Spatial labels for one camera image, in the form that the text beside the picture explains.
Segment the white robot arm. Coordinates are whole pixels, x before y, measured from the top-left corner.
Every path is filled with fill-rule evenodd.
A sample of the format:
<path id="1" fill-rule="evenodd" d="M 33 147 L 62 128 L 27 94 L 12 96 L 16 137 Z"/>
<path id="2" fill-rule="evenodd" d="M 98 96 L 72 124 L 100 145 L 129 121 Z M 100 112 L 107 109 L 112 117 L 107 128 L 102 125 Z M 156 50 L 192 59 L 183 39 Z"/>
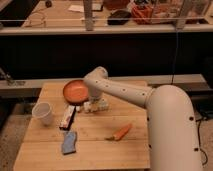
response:
<path id="1" fill-rule="evenodd" d="M 104 67 L 88 73 L 84 83 L 91 102 L 107 93 L 147 110 L 151 171 L 203 171 L 193 105 L 181 88 L 112 81 Z"/>

